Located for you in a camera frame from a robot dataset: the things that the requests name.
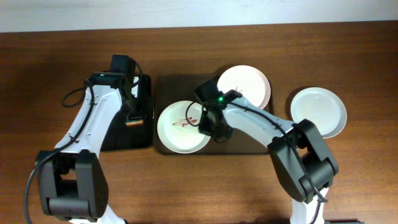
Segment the green and orange sponge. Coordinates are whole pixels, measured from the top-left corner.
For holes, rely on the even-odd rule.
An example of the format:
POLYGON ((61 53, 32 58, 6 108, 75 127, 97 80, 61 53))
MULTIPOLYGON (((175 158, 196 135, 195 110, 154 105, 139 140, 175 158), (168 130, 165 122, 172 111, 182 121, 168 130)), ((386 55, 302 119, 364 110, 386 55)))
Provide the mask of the green and orange sponge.
POLYGON ((134 127, 134 126, 140 126, 144 124, 143 119, 138 119, 138 120, 133 120, 133 121, 126 121, 126 126, 127 127, 134 127))

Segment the pale green front plate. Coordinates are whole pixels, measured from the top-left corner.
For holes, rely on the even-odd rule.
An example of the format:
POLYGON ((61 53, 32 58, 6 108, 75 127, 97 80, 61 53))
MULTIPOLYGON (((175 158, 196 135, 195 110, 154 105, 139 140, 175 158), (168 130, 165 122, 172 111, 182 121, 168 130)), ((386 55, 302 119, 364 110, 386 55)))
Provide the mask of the pale green front plate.
POLYGON ((290 115, 295 123, 310 120, 324 139, 342 132, 348 120, 342 100, 332 91, 320 87, 300 90, 292 99, 290 115))

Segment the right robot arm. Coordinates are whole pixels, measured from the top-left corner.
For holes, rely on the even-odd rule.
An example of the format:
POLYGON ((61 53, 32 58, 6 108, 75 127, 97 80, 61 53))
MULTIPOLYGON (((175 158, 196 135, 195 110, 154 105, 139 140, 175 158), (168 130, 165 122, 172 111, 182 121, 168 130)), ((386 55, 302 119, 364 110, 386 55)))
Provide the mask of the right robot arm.
POLYGON ((210 80, 194 94, 201 104, 200 133, 221 142, 238 129, 266 147, 281 186, 294 201, 291 223, 324 222, 320 214, 338 164, 311 121, 278 118, 235 90, 219 91, 210 80))

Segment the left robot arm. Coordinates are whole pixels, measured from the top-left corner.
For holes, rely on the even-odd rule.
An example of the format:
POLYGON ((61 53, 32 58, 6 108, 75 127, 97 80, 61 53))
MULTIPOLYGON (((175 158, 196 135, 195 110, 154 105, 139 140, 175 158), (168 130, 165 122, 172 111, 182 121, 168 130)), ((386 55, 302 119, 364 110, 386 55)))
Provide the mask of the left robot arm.
POLYGON ((81 91, 70 129, 35 160, 42 211, 70 223, 125 223, 109 206, 99 156, 152 145, 151 79, 133 58, 113 55, 109 70, 93 73, 81 91))

